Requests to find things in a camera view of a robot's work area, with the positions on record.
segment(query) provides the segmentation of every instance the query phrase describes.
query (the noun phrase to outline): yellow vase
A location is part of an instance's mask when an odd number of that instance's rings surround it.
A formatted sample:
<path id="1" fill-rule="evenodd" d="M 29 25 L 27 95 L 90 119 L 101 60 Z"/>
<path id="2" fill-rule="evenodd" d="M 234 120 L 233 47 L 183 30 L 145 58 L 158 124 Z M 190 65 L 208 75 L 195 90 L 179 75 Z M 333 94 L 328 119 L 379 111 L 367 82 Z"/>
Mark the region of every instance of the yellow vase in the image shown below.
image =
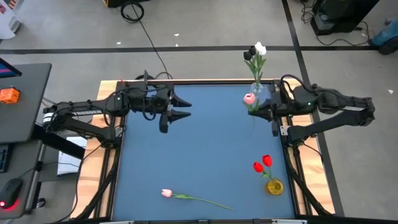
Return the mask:
<path id="1" fill-rule="evenodd" d="M 278 179 L 272 179 L 266 183 L 266 192 L 271 195 L 282 195 L 284 192 L 284 185 Z"/>

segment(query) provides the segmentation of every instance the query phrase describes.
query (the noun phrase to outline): small vase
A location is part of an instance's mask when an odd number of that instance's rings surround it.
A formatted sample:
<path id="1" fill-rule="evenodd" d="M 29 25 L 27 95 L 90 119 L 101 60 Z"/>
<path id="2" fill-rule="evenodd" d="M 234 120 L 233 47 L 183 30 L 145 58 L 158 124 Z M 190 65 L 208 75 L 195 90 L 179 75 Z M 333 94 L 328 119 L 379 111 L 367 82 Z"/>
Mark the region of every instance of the small vase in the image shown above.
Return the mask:
<path id="1" fill-rule="evenodd" d="M 250 86 L 250 93 L 253 93 L 256 97 L 260 95 L 264 86 L 261 83 L 253 83 Z"/>
<path id="2" fill-rule="evenodd" d="M 266 183 L 266 192 L 271 195 L 282 195 L 284 192 L 284 185 L 278 179 L 272 179 Z"/>

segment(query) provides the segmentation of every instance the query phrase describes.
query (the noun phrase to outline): monitor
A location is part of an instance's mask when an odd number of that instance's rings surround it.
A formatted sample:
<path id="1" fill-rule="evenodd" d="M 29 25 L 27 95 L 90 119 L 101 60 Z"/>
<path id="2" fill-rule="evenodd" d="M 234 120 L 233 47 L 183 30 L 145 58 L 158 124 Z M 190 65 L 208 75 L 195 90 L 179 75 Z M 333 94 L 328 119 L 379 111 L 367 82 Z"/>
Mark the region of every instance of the monitor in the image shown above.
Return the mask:
<path id="1" fill-rule="evenodd" d="M 0 78 L 21 76 L 22 72 L 0 58 Z"/>

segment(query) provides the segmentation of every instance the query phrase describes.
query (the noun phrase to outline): white paper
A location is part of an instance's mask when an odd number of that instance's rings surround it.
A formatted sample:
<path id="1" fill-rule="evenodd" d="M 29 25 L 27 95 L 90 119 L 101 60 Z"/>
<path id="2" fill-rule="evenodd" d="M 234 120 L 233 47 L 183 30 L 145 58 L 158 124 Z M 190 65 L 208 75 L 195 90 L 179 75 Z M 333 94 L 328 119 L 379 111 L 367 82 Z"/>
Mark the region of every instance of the white paper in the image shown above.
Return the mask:
<path id="1" fill-rule="evenodd" d="M 87 140 L 82 137 L 67 137 L 67 140 L 86 149 Z M 80 166 L 80 161 L 81 161 L 81 159 L 74 158 L 73 156 L 69 156 L 68 154 L 65 154 L 63 152 L 59 152 L 58 162 L 66 163 L 66 164 L 58 164 L 57 175 L 77 173 L 79 170 L 78 167 Z"/>

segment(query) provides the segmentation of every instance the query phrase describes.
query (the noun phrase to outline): computer mouse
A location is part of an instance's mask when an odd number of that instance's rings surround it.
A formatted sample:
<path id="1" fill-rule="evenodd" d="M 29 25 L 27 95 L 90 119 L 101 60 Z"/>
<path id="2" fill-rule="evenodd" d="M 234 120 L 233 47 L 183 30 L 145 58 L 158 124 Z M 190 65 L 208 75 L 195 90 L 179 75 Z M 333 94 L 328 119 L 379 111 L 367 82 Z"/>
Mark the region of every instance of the computer mouse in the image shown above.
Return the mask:
<path id="1" fill-rule="evenodd" d="M 22 187 L 22 179 L 9 180 L 0 192 L 0 208 L 6 209 L 15 204 Z"/>

